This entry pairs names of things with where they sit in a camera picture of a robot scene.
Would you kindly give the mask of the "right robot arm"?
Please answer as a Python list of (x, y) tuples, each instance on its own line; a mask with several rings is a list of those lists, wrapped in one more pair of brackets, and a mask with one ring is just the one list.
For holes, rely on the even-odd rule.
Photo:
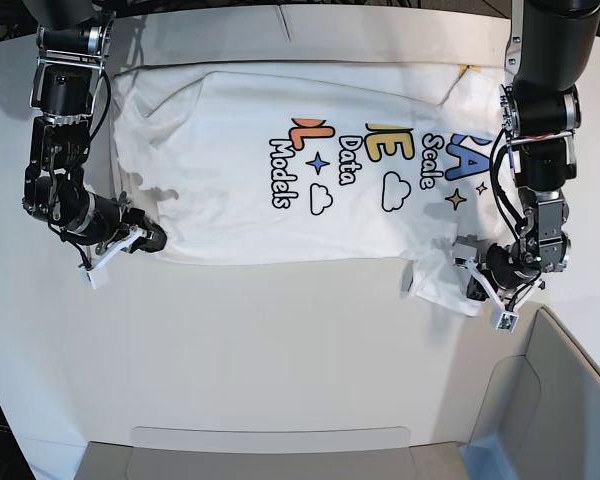
[(103, 253), (121, 242), (125, 250), (155, 253), (164, 230), (125, 196), (105, 198), (84, 184), (84, 165), (104, 124), (96, 95), (109, 90), (105, 71), (115, 14), (90, 1), (28, 1), (38, 24), (38, 58), (30, 105), (33, 120), (22, 205), (61, 241), (79, 252)]

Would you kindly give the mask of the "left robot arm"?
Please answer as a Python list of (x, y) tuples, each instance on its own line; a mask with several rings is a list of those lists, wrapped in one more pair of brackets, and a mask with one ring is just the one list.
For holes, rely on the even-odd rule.
[(582, 122), (576, 82), (600, 22), (600, 1), (515, 1), (505, 51), (503, 114), (489, 159), (496, 207), (513, 235), (464, 261), (467, 296), (506, 314), (564, 270), (570, 239), (562, 193), (577, 175), (574, 136)]

